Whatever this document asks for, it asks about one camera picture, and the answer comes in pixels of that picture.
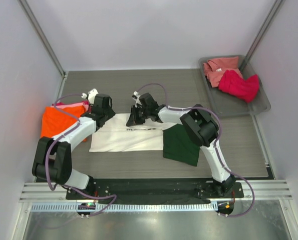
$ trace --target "white garment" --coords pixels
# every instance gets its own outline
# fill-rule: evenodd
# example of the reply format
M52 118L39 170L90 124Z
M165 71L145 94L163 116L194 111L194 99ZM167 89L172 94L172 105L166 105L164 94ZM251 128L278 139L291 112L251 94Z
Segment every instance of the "white garment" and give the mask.
M129 113L116 114L92 134L90 152L163 150L163 130L175 123L147 119L143 125L127 127Z

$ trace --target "green cloth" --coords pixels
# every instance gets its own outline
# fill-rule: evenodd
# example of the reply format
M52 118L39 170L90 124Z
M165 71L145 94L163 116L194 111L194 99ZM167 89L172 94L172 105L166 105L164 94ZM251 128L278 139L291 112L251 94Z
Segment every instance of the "green cloth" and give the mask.
M175 125L163 131L163 157L197 166L199 146L195 145L182 125Z

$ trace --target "gray tray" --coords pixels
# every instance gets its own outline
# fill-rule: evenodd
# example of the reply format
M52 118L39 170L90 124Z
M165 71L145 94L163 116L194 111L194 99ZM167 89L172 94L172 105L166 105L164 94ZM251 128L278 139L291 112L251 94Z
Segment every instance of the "gray tray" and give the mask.
M244 115L256 115L261 112L269 111L271 108L270 102L263 90L261 79L259 78L259 91L254 100L250 103L238 99L235 96L220 91L217 87L211 87L209 80L206 78L203 72L203 63L206 63L209 59L214 58L226 58L235 57L232 56L213 56L213 57L202 57L199 59L199 66L202 75L202 81L205 84L208 98L211 104L212 110L220 117L234 117ZM250 63L245 60L242 55L239 56L239 69L244 79L254 75L255 72L251 67Z

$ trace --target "shiny floor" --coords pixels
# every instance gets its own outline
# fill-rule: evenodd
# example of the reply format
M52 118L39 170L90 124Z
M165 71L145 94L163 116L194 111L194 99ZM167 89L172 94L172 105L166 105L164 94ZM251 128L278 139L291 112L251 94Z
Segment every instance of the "shiny floor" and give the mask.
M87 92L96 88L113 99L116 113L129 113L134 104L133 92L147 83L160 83L168 91L173 107L189 107L197 103L209 107L198 69L153 69L71 71L64 84L63 96ZM165 103L164 92L158 86L150 92L159 104ZM68 102L80 101L71 98ZM227 164L244 177L267 177L264 158L250 116L221 119L223 134L220 145ZM96 178L207 178L211 171L200 153L198 166L190 166L162 157L162 151L89 152L91 138L72 152L73 168Z
M250 205L238 201L233 213ZM57 229L64 222L70 223ZM80 219L76 213L30 215L24 240L291 240L279 201L255 202L245 216L224 218L213 211L105 213Z

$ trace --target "white wall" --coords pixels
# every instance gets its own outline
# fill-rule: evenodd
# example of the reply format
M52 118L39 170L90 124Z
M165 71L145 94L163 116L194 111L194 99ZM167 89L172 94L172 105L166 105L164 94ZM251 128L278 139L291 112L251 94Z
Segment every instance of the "white wall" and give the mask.
M42 113L60 80L18 2L0 0L0 240L11 237Z
M271 102L258 119L273 167L298 206L298 0L285 1L251 63Z
M196 68L246 54L273 0L28 0L66 70Z

